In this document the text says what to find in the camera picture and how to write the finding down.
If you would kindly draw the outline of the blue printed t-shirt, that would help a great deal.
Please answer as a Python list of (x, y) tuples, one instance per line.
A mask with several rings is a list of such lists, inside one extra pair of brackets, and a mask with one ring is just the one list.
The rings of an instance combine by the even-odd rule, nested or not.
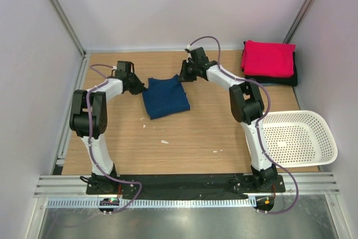
[(148, 88), (142, 93), (150, 120), (191, 109), (182, 83), (176, 74), (169, 79), (148, 78)]

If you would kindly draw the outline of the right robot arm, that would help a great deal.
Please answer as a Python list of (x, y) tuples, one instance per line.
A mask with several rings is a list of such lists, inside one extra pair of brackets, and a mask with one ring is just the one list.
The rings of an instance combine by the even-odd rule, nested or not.
[(252, 185), (260, 192), (271, 188), (277, 179), (277, 167), (270, 157), (263, 131), (263, 118), (267, 115), (257, 82), (240, 78), (210, 61), (202, 47), (188, 46), (189, 54), (182, 61), (179, 75), (181, 82), (193, 82), (197, 78), (216, 83), (229, 92), (230, 110), (244, 130), (251, 156)]

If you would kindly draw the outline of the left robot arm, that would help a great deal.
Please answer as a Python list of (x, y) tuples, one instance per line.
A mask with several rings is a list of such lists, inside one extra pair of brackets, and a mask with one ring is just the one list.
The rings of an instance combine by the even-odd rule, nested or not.
[(92, 165), (91, 177), (81, 179), (90, 192), (113, 194), (123, 182), (106, 145), (107, 103), (126, 91), (138, 95), (146, 87), (135, 74), (133, 62), (120, 60), (116, 66), (93, 64), (90, 68), (102, 76), (103, 82), (73, 92), (69, 127), (84, 143)]

